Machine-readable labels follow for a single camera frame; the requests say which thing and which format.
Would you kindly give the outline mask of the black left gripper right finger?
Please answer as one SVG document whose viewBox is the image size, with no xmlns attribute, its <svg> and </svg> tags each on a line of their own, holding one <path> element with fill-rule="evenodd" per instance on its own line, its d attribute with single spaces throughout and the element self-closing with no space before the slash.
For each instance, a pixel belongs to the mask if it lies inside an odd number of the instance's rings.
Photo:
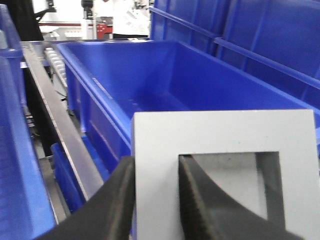
<svg viewBox="0 0 320 240">
<path fill-rule="evenodd" d="M 219 187 L 191 155 L 178 158 L 179 215 L 187 240 L 300 240 Z"/>
</svg>

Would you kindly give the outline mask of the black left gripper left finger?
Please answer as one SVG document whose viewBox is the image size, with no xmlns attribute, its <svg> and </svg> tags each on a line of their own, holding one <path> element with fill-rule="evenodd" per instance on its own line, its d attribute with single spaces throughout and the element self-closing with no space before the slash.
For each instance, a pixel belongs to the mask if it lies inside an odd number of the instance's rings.
<svg viewBox="0 0 320 240">
<path fill-rule="evenodd" d="M 90 200 L 37 239 L 128 240 L 135 200 L 135 158 L 124 156 Z"/>
</svg>

